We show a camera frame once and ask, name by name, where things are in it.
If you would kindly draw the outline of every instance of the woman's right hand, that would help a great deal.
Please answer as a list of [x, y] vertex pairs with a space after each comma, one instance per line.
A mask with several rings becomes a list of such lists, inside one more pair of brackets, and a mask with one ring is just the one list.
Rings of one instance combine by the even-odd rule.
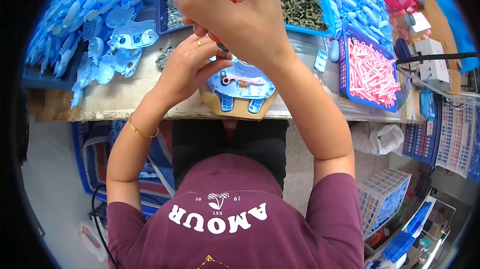
[[207, 31], [244, 62], [266, 74], [297, 61], [285, 31], [280, 0], [174, 0], [197, 36]]

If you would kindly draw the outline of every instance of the maroon t-shirt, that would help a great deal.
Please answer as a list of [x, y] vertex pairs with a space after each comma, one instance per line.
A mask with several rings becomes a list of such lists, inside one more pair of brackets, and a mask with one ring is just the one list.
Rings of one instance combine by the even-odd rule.
[[196, 164], [147, 222], [123, 202], [110, 203], [106, 215], [120, 268], [195, 269], [208, 255], [233, 269], [363, 268], [357, 184], [345, 173], [313, 187], [303, 218], [264, 166], [220, 154]]

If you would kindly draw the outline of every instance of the blue plastic leg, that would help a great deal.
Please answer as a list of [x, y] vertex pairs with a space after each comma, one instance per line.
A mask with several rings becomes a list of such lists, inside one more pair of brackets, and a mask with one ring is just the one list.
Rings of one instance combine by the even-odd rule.
[[222, 99], [222, 111], [231, 111], [233, 109], [233, 97], [220, 93], [220, 98]]
[[254, 114], [258, 113], [262, 104], [264, 104], [264, 100], [263, 98], [250, 100], [250, 105], [248, 106], [249, 112]]

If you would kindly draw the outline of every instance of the gold bracelet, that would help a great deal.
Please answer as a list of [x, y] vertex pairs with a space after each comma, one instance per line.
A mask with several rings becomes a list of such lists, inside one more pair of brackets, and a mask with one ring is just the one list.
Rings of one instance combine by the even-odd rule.
[[155, 137], [159, 134], [160, 128], [159, 128], [158, 126], [156, 127], [156, 134], [154, 134], [154, 135], [145, 135], [145, 134], [142, 134], [142, 133], [139, 132], [138, 129], [136, 129], [136, 128], [134, 127], [134, 125], [132, 124], [131, 117], [132, 117], [132, 115], [130, 114], [130, 117], [128, 118], [128, 122], [130, 122], [130, 126], [131, 126], [131, 128], [133, 129], [133, 131], [135, 132], [135, 134], [141, 136], [142, 138], [150, 139], [150, 140], [152, 140], [153, 138], [155, 138]]

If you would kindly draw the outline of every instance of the pile of screws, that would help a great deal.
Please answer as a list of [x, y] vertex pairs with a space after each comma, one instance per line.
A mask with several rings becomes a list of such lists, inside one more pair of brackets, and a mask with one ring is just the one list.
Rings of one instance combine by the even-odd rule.
[[156, 61], [155, 61], [155, 64], [157, 66], [158, 69], [160, 70], [163, 70], [163, 68], [165, 67], [165, 63], [167, 62], [170, 54], [172, 53], [172, 51], [175, 50], [175, 47], [168, 47], [166, 48], [165, 50], [163, 50], [162, 54], [159, 55], [157, 58], [156, 58]]
[[280, 0], [285, 23], [325, 32], [328, 25], [319, 0]]
[[173, 4], [173, 0], [166, 0], [166, 12], [168, 14], [167, 29], [172, 30], [177, 27], [184, 26], [182, 22], [182, 14], [178, 11], [177, 7]]

